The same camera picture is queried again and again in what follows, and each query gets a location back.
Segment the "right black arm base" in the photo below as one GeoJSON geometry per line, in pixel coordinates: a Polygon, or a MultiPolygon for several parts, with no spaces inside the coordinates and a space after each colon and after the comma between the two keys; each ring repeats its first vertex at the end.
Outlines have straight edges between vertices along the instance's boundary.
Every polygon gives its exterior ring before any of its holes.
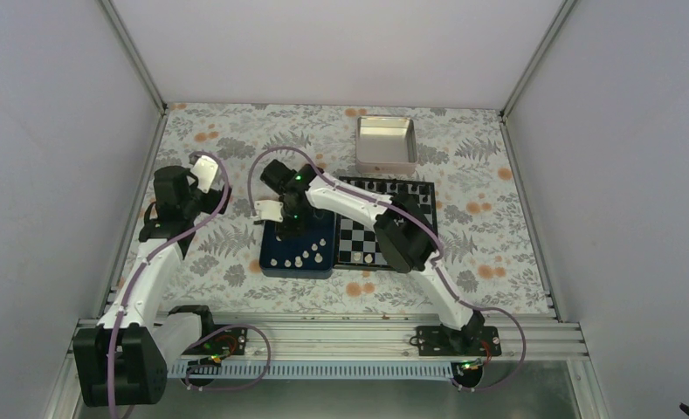
{"type": "Polygon", "coordinates": [[[464,326],[459,331],[418,326],[409,344],[423,357],[459,357],[460,361],[451,362],[451,378],[463,388],[477,387],[485,366],[502,355],[498,329],[493,326],[464,326]]]}

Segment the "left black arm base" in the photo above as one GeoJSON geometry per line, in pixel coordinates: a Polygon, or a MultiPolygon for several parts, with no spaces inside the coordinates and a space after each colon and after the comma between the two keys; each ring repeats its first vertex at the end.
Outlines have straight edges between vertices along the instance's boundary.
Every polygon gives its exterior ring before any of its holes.
{"type": "Polygon", "coordinates": [[[176,362],[169,367],[168,378],[185,379],[188,369],[196,365],[205,365],[190,374],[189,383],[198,387],[210,385],[214,380],[210,376],[220,369],[222,362],[232,355],[245,354],[245,342],[248,329],[234,327],[204,343],[186,349],[176,362]]]}

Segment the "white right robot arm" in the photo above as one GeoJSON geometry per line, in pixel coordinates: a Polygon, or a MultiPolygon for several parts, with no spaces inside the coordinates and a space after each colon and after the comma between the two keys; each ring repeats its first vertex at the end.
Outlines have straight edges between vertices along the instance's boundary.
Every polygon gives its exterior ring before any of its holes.
{"type": "Polygon", "coordinates": [[[278,160],[265,166],[260,180],[279,197],[267,218],[277,223],[284,236],[304,231],[317,210],[361,224],[375,233],[385,261],[395,271],[415,279],[436,306],[444,336],[440,352],[468,355],[487,350],[481,336],[485,318],[458,294],[444,268],[444,246],[413,196],[367,191],[311,164],[293,170],[278,160]]]}

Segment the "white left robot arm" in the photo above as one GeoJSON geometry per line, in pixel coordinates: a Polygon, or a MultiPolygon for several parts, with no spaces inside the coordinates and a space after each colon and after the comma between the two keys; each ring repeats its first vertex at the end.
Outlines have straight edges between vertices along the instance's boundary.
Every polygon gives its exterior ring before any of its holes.
{"type": "Polygon", "coordinates": [[[83,401],[88,407],[156,404],[165,391],[168,366],[186,347],[197,354],[217,341],[207,308],[180,308],[155,325],[162,295],[186,258],[196,218],[225,211],[231,186],[213,189],[221,166],[207,156],[192,167],[155,171],[155,203],[145,216],[134,267],[96,326],[79,330],[72,350],[83,401]]]}

